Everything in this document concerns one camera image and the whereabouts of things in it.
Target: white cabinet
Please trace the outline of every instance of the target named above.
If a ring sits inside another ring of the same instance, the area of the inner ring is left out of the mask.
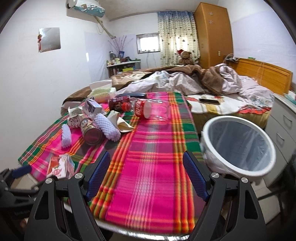
[[[296,149],[296,106],[281,95],[274,97],[265,131],[275,145],[276,164],[264,177],[267,187],[277,180]]]

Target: wooden wardrobe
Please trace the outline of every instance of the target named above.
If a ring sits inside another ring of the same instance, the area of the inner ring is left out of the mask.
[[[227,9],[200,3],[194,13],[200,48],[199,65],[204,69],[220,64],[233,53],[232,33]]]

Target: coca-cola bottle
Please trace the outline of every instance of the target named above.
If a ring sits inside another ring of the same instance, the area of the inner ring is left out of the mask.
[[[132,111],[140,118],[166,121],[169,119],[170,103],[166,100],[131,98],[122,104],[123,111]]]

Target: teddy bear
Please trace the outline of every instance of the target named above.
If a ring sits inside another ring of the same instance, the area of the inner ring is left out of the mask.
[[[192,59],[192,53],[188,51],[183,51],[183,49],[178,50],[178,54],[181,59],[179,60],[179,65],[195,65]]]

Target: wooden headboard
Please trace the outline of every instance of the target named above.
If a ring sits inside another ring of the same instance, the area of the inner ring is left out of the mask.
[[[288,93],[292,80],[292,72],[256,60],[239,59],[238,63],[228,63],[239,75],[255,78],[258,84],[270,89],[272,92],[284,95]]]

